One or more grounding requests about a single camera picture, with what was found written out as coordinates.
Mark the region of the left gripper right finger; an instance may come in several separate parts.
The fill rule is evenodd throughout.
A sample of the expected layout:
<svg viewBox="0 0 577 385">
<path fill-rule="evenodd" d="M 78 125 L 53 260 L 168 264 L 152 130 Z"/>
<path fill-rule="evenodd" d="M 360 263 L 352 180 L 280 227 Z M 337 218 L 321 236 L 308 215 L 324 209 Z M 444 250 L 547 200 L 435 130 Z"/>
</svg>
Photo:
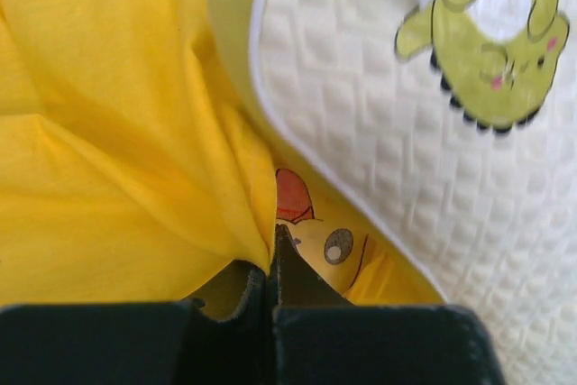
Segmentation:
<svg viewBox="0 0 577 385">
<path fill-rule="evenodd" d="M 503 384 L 489 333 L 457 306 L 356 307 L 276 227 L 270 273 L 275 384 Z"/>
</svg>

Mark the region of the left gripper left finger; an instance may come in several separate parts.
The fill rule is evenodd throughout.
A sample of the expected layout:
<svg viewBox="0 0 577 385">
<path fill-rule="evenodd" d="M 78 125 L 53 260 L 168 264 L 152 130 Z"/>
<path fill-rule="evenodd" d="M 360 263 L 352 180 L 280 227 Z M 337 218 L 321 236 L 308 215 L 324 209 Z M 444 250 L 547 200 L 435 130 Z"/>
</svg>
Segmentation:
<svg viewBox="0 0 577 385">
<path fill-rule="evenodd" d="M 3 384 L 255 384 L 266 278 L 235 261 L 185 298 L 1 310 Z"/>
</svg>

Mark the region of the yellow pillowcase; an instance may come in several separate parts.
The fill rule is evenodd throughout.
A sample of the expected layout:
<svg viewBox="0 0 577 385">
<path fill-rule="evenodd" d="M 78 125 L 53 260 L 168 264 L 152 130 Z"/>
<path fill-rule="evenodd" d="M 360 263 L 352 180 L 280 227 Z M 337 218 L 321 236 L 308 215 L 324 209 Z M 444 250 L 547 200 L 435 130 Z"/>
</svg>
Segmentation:
<svg viewBox="0 0 577 385">
<path fill-rule="evenodd" d="M 274 253 L 206 0 L 1 0 L 1 301 L 184 298 Z"/>
</svg>

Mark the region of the cream yellow-edged pillow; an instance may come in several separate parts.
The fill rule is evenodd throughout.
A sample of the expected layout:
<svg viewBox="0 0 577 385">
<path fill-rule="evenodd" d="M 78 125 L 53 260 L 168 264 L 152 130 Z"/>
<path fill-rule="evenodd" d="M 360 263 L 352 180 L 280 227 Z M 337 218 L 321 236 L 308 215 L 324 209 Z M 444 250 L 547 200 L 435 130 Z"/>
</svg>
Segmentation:
<svg viewBox="0 0 577 385">
<path fill-rule="evenodd" d="M 488 327 L 576 381 L 576 0 L 209 0 L 267 138 Z"/>
</svg>

